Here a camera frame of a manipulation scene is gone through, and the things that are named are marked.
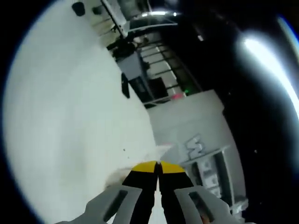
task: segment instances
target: white wall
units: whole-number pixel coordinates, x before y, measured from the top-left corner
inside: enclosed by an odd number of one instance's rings
[[[230,145],[226,151],[234,191],[245,195],[245,183],[239,153],[234,138],[222,115],[224,107],[216,93],[201,92],[148,109],[156,143],[174,147],[163,159],[174,163],[188,160],[185,142],[196,134],[207,151]]]
[[[4,96],[7,158],[46,223],[82,214],[110,173],[155,147],[144,106],[131,88],[123,96],[120,69],[72,3],[57,1],[33,25]]]

